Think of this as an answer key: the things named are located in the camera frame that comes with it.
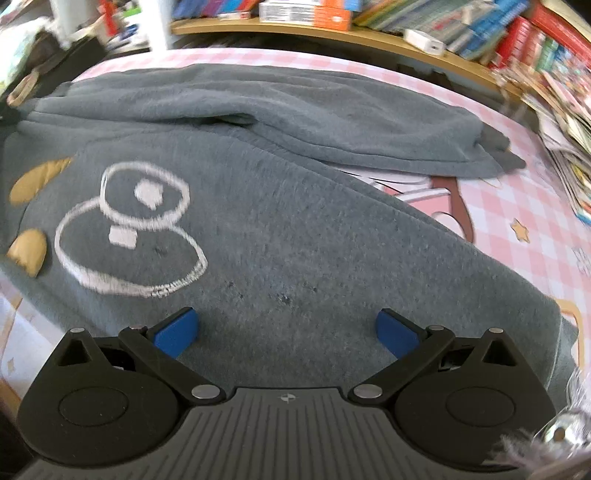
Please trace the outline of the white power adapter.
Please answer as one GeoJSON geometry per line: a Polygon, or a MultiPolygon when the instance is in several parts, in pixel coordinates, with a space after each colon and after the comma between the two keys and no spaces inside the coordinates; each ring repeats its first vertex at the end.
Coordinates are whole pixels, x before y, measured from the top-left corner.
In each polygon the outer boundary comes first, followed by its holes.
{"type": "Polygon", "coordinates": [[[406,29],[403,38],[408,44],[429,55],[442,56],[447,50],[445,43],[420,30],[406,29]]]}

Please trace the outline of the wooden book shelf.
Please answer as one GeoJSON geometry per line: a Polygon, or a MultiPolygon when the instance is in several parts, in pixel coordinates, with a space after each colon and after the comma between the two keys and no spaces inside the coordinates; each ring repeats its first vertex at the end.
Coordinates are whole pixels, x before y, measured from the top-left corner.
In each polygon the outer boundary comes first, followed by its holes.
{"type": "Polygon", "coordinates": [[[493,72],[485,66],[467,61],[452,53],[444,53],[442,56],[430,55],[413,47],[401,39],[401,37],[361,27],[353,27],[349,31],[335,31],[301,25],[260,23],[258,18],[247,20],[203,18],[172,21],[169,29],[174,35],[249,32],[287,34],[331,40],[402,55],[426,63],[432,67],[457,74],[483,87],[493,90],[499,88],[493,72]]]}

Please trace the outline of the black box case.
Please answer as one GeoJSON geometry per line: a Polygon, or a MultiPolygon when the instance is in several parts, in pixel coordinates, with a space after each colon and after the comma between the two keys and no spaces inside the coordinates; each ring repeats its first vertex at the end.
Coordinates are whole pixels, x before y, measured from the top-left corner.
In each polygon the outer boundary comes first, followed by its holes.
{"type": "Polygon", "coordinates": [[[105,57],[106,49],[95,36],[84,37],[64,49],[52,33],[38,32],[23,65],[1,93],[1,118],[7,118],[30,98],[51,94],[105,57]]]}

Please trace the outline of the stack of magazines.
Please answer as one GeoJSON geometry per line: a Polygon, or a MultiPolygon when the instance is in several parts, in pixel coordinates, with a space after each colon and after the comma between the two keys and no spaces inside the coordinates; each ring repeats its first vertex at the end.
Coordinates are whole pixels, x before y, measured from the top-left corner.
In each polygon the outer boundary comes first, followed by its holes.
{"type": "Polygon", "coordinates": [[[507,73],[538,117],[539,137],[570,208],[590,223],[590,70],[535,71],[515,62],[507,73]]]}

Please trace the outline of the orange white medicine box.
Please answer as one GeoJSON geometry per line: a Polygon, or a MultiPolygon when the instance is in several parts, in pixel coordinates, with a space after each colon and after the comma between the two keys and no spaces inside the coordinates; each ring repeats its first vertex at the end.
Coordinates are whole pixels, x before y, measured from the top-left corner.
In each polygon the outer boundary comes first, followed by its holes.
{"type": "Polygon", "coordinates": [[[363,10],[363,1],[263,1],[261,23],[287,24],[348,31],[353,16],[363,10]]]}

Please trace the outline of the row of leaning books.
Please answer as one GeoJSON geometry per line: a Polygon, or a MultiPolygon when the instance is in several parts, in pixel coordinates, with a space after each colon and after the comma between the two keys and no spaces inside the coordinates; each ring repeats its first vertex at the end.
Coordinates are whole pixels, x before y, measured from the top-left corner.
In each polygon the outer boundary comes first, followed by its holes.
{"type": "MultiPolygon", "coordinates": [[[[172,18],[259,18],[260,2],[178,1],[172,18]]],[[[536,71],[570,60],[590,64],[587,1],[363,1],[353,26],[397,36],[420,30],[449,52],[494,69],[512,61],[536,71]]]]}

